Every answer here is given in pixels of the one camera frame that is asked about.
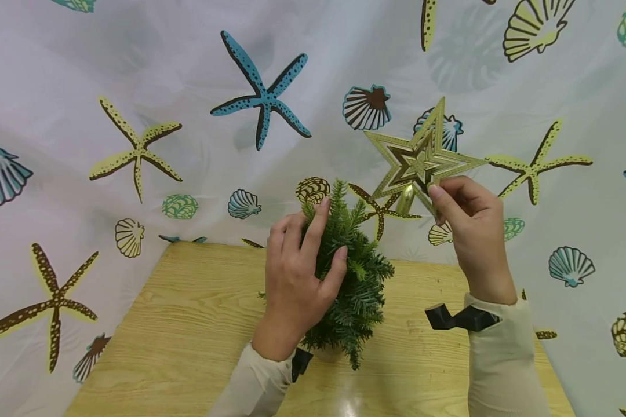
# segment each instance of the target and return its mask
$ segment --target black clip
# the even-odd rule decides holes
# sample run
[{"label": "black clip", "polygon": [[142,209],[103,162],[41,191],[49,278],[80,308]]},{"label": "black clip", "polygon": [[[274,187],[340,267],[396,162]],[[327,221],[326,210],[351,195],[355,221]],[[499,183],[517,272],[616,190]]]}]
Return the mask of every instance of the black clip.
[{"label": "black clip", "polygon": [[292,382],[297,382],[297,378],[306,372],[308,363],[313,359],[313,354],[303,349],[297,348],[292,357]]},{"label": "black clip", "polygon": [[480,332],[501,321],[501,317],[492,313],[478,310],[473,306],[468,306],[464,310],[453,316],[450,315],[445,304],[437,304],[425,310],[431,328],[435,330],[450,330],[459,327],[473,332]]}]

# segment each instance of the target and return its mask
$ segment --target beige sleeve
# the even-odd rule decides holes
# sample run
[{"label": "beige sleeve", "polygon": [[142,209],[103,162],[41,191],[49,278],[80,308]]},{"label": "beige sleeve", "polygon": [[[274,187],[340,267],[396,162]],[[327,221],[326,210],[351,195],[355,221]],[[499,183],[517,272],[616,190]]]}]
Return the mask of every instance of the beige sleeve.
[{"label": "beige sleeve", "polygon": [[276,363],[264,359],[250,342],[243,348],[230,382],[207,417],[273,416],[292,383],[292,355]]},{"label": "beige sleeve", "polygon": [[471,383],[468,412],[471,417],[550,416],[545,391],[540,385],[534,355],[533,324],[529,303],[514,306],[482,302],[466,294],[466,306],[501,317],[498,324],[471,339]]}]

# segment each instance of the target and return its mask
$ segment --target miniature christmas tree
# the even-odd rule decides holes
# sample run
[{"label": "miniature christmas tree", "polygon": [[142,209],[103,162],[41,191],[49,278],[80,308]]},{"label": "miniature christmas tree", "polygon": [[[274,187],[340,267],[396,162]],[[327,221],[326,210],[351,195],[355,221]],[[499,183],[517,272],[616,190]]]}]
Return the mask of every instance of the miniature christmas tree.
[{"label": "miniature christmas tree", "polygon": [[[307,348],[330,349],[341,347],[350,358],[352,369],[359,368],[364,342],[373,335],[373,327],[383,321],[383,282],[394,275],[388,260],[376,253],[378,242],[371,242],[359,230],[365,218],[365,202],[359,200],[352,210],[344,197],[348,185],[336,180],[330,196],[330,214],[322,236],[316,277],[325,279],[332,264],[334,252],[348,246],[348,272],[339,295],[320,323],[309,330],[303,341]],[[303,204],[306,224],[313,220],[315,209]]]}]

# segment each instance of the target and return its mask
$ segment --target wooden table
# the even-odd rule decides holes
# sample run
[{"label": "wooden table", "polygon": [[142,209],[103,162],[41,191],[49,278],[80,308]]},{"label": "wooden table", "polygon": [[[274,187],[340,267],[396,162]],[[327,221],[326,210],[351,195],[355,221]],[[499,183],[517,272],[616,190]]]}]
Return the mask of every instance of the wooden table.
[{"label": "wooden table", "polygon": [[[67,417],[204,416],[264,311],[265,250],[173,243],[142,289]],[[358,371],[313,359],[278,416],[468,416],[468,338],[434,331],[424,308],[462,308],[459,268],[394,262],[384,323]],[[573,416],[537,343],[553,416]]]}]

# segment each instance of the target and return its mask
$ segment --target left hand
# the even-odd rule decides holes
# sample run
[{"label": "left hand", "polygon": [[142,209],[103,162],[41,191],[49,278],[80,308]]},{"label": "left hand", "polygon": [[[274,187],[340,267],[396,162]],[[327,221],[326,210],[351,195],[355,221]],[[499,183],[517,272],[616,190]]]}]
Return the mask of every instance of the left hand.
[{"label": "left hand", "polygon": [[267,308],[253,334],[253,348],[265,359],[286,360],[304,334],[322,320],[339,293],[347,269],[348,247],[336,250],[323,281],[315,276],[328,215],[326,197],[316,206],[301,247],[303,213],[287,215],[271,229],[265,268]]}]

